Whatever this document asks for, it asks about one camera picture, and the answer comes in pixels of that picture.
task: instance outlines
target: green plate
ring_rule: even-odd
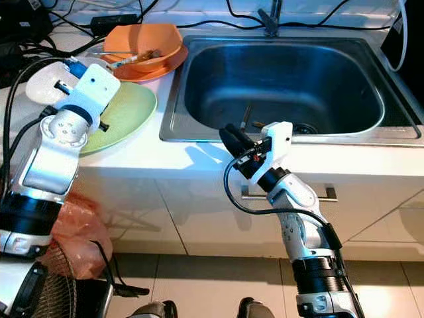
[[[110,147],[136,132],[153,114],[156,105],[156,96],[150,89],[134,83],[121,83],[118,92],[100,116],[109,129],[107,132],[99,129],[92,134],[81,154]]]

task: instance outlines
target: orange plate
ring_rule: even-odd
[[[166,60],[165,67],[160,68],[159,70],[150,73],[140,73],[135,71],[134,68],[131,67],[131,64],[127,64],[113,71],[113,75],[115,75],[121,81],[133,81],[137,83],[155,80],[174,71],[178,66],[183,64],[184,60],[187,58],[187,55],[188,49],[183,45],[177,54]]]

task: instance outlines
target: wall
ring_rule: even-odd
[[[43,0],[47,5],[54,0]],[[114,5],[115,3],[126,3],[129,0],[103,0],[102,3]],[[57,10],[66,12],[70,7],[71,0],[59,0],[56,7]],[[143,7],[146,8],[152,0],[142,1]],[[272,0],[231,0],[231,5],[236,13],[245,13],[258,16],[257,10],[263,8],[270,10]],[[284,0],[281,22],[300,21],[305,23],[316,23],[320,21],[329,11],[336,7],[341,0]],[[386,24],[394,15],[396,15],[397,0],[350,0],[343,5],[329,23],[331,24],[349,24],[364,27],[379,27]],[[79,10],[85,10],[87,15],[106,15],[117,14],[121,12],[138,12],[139,6],[137,0],[134,0],[128,7],[106,11],[101,7],[87,5],[78,0],[74,5],[74,12],[70,16],[74,21],[84,22],[85,14],[81,14]],[[184,20],[183,17],[191,15],[197,17],[195,20]],[[225,0],[160,0],[153,8],[151,14],[148,15],[147,21],[169,21],[175,23],[191,23],[198,22],[202,19],[225,18],[226,21],[235,22],[230,17],[227,10]],[[254,25],[254,21],[246,19],[237,19],[237,23],[243,25]]]

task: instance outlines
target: white cabinet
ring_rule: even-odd
[[[299,175],[319,196],[335,188],[337,202],[321,211],[346,242],[423,188],[420,178],[350,175]],[[242,200],[233,176],[234,195],[243,205],[264,209],[262,200]],[[275,215],[249,215],[234,208],[223,190],[222,175],[191,180],[158,180],[185,247],[192,255],[287,257]]]
[[[155,180],[82,170],[72,191],[94,201],[115,252],[185,254]]]
[[[423,226],[424,191],[352,237],[346,250],[356,259],[424,260]]]
[[[190,255],[287,257],[277,216],[239,211],[225,195],[220,174],[158,185]],[[240,199],[240,182],[232,188]],[[247,203],[269,207],[265,201]]]

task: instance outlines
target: tile floor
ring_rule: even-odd
[[[294,318],[296,286],[287,260],[119,254],[140,298],[114,297],[107,318],[125,318],[152,300],[172,299],[181,318],[235,318],[239,301],[264,302],[276,318]],[[424,318],[424,263],[347,262],[366,318]]]

